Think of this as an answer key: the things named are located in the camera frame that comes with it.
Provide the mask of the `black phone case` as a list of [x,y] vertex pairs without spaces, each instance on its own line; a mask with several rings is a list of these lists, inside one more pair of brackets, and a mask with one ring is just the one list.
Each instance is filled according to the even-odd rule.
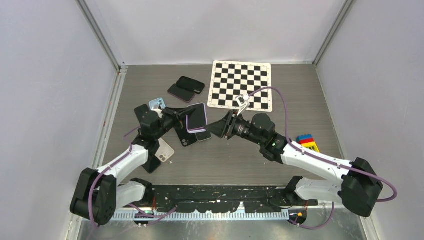
[[186,118],[183,120],[183,123],[184,123],[183,129],[175,129],[174,128],[175,131],[176,131],[176,134],[177,134],[177,136],[180,140],[180,143],[182,144],[183,147],[188,147],[188,146],[193,145],[197,142],[196,135],[194,133],[190,134],[186,130],[186,126],[187,126]]

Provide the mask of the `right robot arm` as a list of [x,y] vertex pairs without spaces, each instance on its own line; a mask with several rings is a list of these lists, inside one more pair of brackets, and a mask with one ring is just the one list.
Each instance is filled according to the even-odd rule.
[[258,113],[251,121],[235,110],[206,129],[227,140],[238,136],[256,145],[264,158],[271,162],[308,171],[321,180],[294,176],[285,188],[285,198],[291,205],[306,200],[320,200],[342,204],[352,213],[369,217],[383,190],[370,163],[362,158],[354,161],[334,158],[301,146],[276,132],[276,125],[265,113]]

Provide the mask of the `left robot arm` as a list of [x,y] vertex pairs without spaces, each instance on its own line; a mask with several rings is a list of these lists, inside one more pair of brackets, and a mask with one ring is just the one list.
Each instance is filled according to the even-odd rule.
[[84,169],[78,179],[69,210],[72,214],[91,221],[94,227],[106,225],[116,209],[153,203],[153,185],[139,178],[126,184],[122,181],[138,167],[154,172],[162,162],[156,156],[160,138],[171,129],[183,129],[186,117],[195,112],[193,107],[151,110],[143,104],[135,108],[139,122],[137,135],[120,156],[97,169]]

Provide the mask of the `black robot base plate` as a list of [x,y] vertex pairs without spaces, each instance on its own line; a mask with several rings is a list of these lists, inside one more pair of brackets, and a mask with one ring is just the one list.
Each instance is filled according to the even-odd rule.
[[153,185],[146,196],[134,202],[139,208],[160,213],[176,209],[177,213],[205,214],[276,213],[291,207],[317,206],[316,199],[302,200],[283,186],[261,185]]

